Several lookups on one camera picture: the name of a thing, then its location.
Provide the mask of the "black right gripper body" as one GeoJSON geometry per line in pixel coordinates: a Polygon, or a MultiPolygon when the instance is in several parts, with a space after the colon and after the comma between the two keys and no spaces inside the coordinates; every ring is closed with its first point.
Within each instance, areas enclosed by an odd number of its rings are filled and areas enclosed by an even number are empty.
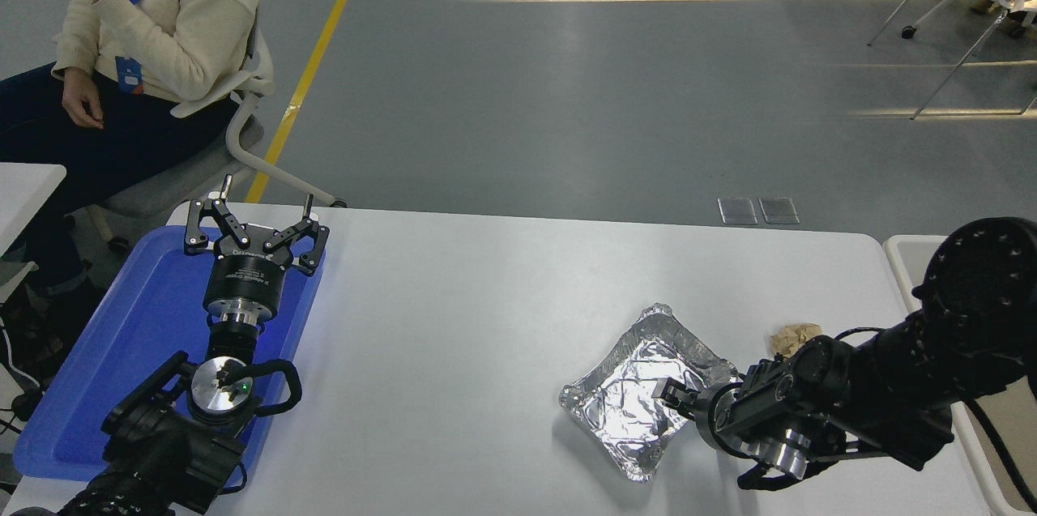
{"type": "Polygon", "coordinates": [[[734,382],[705,386],[697,394],[695,402],[693,402],[693,415],[695,415],[696,429],[700,438],[712,449],[731,456],[736,453],[736,450],[716,432],[718,430],[716,417],[718,417],[719,406],[721,406],[723,398],[735,389],[736,383],[734,382]]]}

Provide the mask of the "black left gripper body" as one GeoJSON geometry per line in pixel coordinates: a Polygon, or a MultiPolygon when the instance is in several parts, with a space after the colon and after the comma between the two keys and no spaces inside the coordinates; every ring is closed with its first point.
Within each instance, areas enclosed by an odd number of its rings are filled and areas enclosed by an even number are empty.
{"type": "Polygon", "coordinates": [[[217,258],[203,296],[204,305],[233,299],[260,305],[281,302],[292,254],[285,247],[267,253],[264,243],[274,238],[274,232],[273,228],[248,224],[245,227],[245,235],[250,239],[248,247],[241,248],[229,235],[217,241],[214,249],[217,258]]]}

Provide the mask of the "person's left hand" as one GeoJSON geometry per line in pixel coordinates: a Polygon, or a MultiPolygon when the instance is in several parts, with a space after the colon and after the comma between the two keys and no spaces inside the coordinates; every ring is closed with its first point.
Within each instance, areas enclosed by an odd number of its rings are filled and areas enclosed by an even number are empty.
{"type": "Polygon", "coordinates": [[[82,128],[103,130],[104,115],[92,74],[81,68],[66,68],[62,77],[62,108],[66,110],[73,124],[82,128]]]}

